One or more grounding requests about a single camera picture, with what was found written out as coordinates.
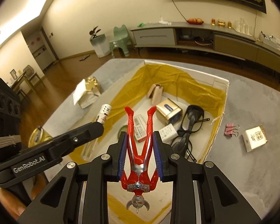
human hand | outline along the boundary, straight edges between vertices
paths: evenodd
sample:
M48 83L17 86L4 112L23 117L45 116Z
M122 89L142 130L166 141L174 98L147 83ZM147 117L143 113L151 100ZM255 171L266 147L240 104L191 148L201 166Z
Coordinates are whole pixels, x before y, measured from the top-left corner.
M35 176L35 184L31 190L31 197L34 198L44 189L46 186L46 181L41 174ZM19 216L27 208L14 194L10 191L0 188L0 202L9 212L9 214L14 218L18 219Z

potted plant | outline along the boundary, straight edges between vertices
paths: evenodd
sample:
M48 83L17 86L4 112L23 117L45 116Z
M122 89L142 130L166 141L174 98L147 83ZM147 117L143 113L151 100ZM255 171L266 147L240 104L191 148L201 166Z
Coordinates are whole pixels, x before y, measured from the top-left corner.
M93 30L89 32L90 34L90 43L94 48L94 51L96 52L98 57L104 57L111 53L109 48L109 42L107 41L107 38L105 34L97 35L98 32L101 30L98 29L98 26L94 27Z

binder clip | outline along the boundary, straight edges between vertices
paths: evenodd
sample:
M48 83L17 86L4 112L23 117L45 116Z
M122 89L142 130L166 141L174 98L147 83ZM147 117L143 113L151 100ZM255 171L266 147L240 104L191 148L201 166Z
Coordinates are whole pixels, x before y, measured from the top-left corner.
M225 133L224 135L232 137L234 135L235 137L239 136L239 125L234 125L234 124L227 124L225 128Z

gray carpet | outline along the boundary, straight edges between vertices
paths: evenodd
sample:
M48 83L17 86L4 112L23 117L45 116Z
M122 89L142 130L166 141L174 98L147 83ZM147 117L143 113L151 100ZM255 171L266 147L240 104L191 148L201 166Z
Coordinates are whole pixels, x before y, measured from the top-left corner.
M111 59L92 76L106 90L118 78L142 62L142 59ZM242 76L198 65L161 61L210 73L230 82L224 118L215 143L208 155L240 190L261 218L280 195L280 92ZM72 95L44 125L53 136L64 133L87 109L72 103ZM224 136L227 123L240 125L239 137ZM268 143L247 153L241 134L263 125Z

gold tin box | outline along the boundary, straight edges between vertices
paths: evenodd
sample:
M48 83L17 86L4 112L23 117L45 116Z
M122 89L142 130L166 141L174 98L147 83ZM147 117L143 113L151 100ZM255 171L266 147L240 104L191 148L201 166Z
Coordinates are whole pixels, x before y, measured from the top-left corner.
M156 107L157 118L164 125L175 125L182 118L182 109L170 99L160 102Z

